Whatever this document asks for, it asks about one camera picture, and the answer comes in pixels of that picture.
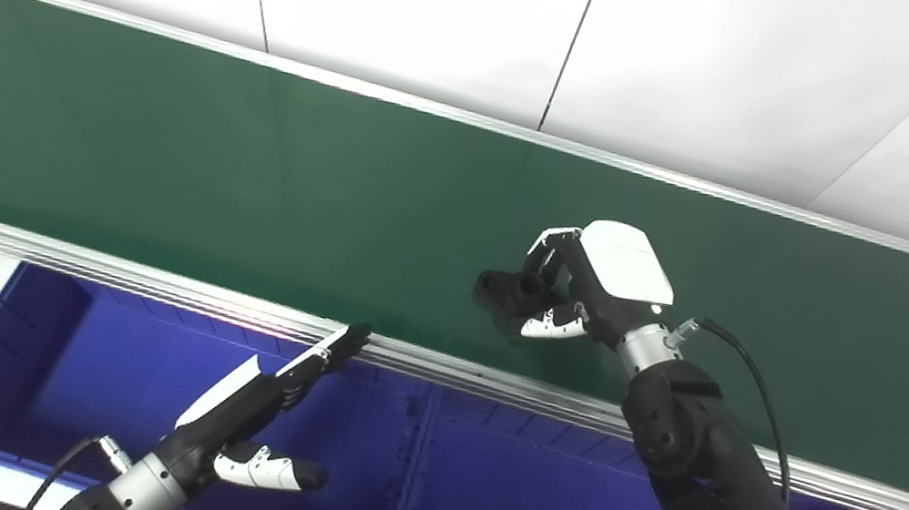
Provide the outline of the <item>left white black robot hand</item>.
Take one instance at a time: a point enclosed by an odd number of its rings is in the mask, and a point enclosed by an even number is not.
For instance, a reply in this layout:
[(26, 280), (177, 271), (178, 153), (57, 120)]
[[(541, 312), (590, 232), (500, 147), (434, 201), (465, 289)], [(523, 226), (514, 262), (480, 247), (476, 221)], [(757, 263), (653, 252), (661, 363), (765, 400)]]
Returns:
[(303, 402), (320, 379), (341, 371), (371, 333), (368, 323), (333, 331), (277, 372), (263, 371), (259, 357), (249, 357), (189, 406), (147, 455), (148, 463), (188, 496), (217, 482), (294, 493), (322, 489), (329, 479), (323, 465), (291, 458), (254, 437)]

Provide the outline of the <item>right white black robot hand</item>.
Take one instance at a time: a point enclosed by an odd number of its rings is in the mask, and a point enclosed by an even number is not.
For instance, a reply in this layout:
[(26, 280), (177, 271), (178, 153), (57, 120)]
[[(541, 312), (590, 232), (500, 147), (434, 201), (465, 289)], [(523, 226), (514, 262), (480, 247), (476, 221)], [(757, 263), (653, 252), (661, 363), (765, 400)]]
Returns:
[(544, 229), (528, 248), (523, 270), (549, 291), (564, 277), (567, 294), (517, 316), (520, 336), (583, 338), (624, 353), (629, 335), (661, 327), (675, 292), (647, 235), (614, 219)]

